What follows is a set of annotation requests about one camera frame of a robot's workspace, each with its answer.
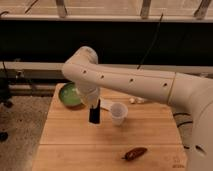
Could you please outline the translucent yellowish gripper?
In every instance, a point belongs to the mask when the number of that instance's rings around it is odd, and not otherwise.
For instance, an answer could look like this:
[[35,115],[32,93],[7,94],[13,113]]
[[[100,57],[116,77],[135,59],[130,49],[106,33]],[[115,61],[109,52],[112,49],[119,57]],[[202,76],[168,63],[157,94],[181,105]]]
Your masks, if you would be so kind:
[[95,109],[98,106],[99,97],[100,90],[95,89],[87,94],[83,93],[81,95],[81,100],[87,107]]

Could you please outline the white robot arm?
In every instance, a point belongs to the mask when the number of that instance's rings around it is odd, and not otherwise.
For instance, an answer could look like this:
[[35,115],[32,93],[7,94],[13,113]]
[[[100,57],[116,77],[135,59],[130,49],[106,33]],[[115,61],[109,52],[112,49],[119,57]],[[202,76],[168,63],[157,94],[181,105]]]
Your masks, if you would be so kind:
[[213,79],[177,72],[105,67],[92,48],[79,48],[62,66],[82,102],[100,106],[102,87],[146,98],[192,115],[186,171],[213,171]]

